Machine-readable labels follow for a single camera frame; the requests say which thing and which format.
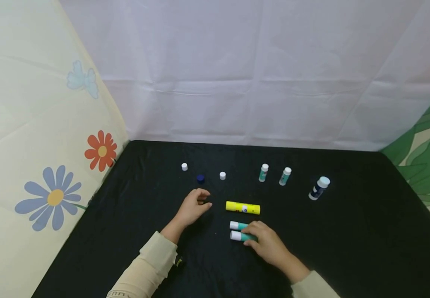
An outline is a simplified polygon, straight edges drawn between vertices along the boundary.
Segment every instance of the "hand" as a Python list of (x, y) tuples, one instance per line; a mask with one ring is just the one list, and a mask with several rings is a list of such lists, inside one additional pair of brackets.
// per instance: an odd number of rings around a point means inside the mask
[(178, 243), (183, 230), (194, 223), (203, 213), (209, 210), (212, 203), (203, 204), (210, 195), (208, 190), (197, 188), (190, 192), (183, 200), (177, 214), (168, 225), (160, 232), (165, 238)]
[(185, 228), (194, 223), (203, 213), (209, 210), (212, 203), (203, 204), (210, 195), (208, 190), (197, 188), (191, 191), (183, 200), (174, 220)]
[(258, 237), (258, 242), (247, 240), (244, 245), (252, 247), (267, 263), (277, 267), (292, 283), (305, 279), (310, 271), (293, 254), (289, 252), (276, 232), (261, 221), (254, 221), (242, 230)]

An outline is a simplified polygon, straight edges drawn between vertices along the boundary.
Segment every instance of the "small white bottle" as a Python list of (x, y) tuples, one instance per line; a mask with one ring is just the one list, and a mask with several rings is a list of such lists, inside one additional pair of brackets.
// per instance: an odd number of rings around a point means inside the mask
[(289, 176), (291, 175), (291, 168), (285, 167), (281, 178), (279, 179), (279, 184), (281, 186), (286, 185), (286, 181), (288, 181)]
[(259, 182), (264, 182), (264, 180), (266, 180), (266, 175), (268, 174), (268, 169), (269, 166), (267, 163), (263, 163), (263, 165), (261, 166), (261, 172), (259, 173)]
[(329, 180), (329, 178), (322, 176), (319, 178), (319, 180), (317, 180), (316, 185), (314, 185), (312, 191), (308, 194), (308, 197), (313, 201), (317, 200), (330, 183), (331, 180)]

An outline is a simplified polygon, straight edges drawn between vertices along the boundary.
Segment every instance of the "yellow glue stick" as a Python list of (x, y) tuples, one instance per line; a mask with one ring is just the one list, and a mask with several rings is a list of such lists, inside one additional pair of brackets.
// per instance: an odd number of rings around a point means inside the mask
[(259, 205), (226, 201), (226, 210), (259, 214), (261, 211), (261, 207)]

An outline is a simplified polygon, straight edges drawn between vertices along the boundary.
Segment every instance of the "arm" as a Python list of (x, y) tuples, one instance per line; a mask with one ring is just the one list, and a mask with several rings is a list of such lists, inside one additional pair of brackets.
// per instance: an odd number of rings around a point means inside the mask
[(258, 242), (248, 240), (244, 245), (252, 247), (267, 263), (280, 269), (293, 283), (293, 297), (296, 298), (339, 298), (336, 292), (316, 272), (307, 267), (285, 247), (276, 232), (265, 223), (254, 221), (242, 233), (258, 237)]
[(107, 298), (149, 298), (168, 276), (177, 256), (177, 243), (183, 230), (209, 210), (211, 203), (203, 204), (210, 193), (194, 189), (183, 200), (176, 216), (140, 249), (140, 255), (119, 277)]

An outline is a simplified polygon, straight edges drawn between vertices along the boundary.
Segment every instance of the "navy blue cap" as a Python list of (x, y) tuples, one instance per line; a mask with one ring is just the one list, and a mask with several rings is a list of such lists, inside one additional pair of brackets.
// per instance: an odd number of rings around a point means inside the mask
[(205, 182), (205, 176), (203, 175), (197, 175), (197, 182), (198, 184), (203, 184)]

